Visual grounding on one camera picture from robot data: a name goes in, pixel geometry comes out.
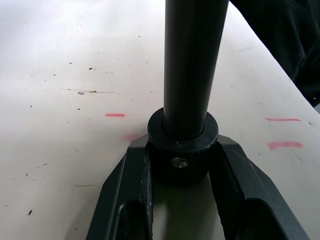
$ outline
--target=white table surface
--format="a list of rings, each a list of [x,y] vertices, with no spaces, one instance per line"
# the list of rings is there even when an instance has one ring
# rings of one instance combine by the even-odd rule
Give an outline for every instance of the white table surface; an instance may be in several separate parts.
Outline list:
[[[164,23],[164,0],[0,0],[1,239],[85,239],[102,184],[163,105]],[[208,111],[319,239],[320,115],[231,4]],[[267,145],[282,141],[302,147]],[[207,180],[155,190],[154,240],[224,239]]]

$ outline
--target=screw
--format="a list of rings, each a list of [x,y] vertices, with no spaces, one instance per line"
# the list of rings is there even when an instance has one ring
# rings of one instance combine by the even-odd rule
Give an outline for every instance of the screw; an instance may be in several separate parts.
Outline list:
[[[172,166],[178,169],[184,169],[188,166],[188,161],[184,158],[175,157],[171,160]]]

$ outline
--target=black fabric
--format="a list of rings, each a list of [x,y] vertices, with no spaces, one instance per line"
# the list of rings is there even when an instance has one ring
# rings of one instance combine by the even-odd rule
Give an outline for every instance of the black fabric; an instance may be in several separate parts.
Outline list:
[[[231,0],[304,97],[320,103],[320,0]]]

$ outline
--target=white tabletop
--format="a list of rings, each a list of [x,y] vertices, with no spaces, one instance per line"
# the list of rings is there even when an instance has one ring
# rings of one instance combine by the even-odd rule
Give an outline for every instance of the white tabletop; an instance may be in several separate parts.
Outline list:
[[[86,238],[102,184],[163,105],[164,22],[164,0],[0,0],[1,239]],[[319,239],[320,115],[231,4],[208,111]],[[224,239],[210,183],[156,185],[153,233]]]

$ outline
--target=black metal pole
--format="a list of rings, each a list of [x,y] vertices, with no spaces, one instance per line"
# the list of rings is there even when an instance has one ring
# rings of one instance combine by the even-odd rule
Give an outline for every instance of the black metal pole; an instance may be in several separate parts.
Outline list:
[[[201,135],[228,0],[166,0],[164,121],[177,140]]]

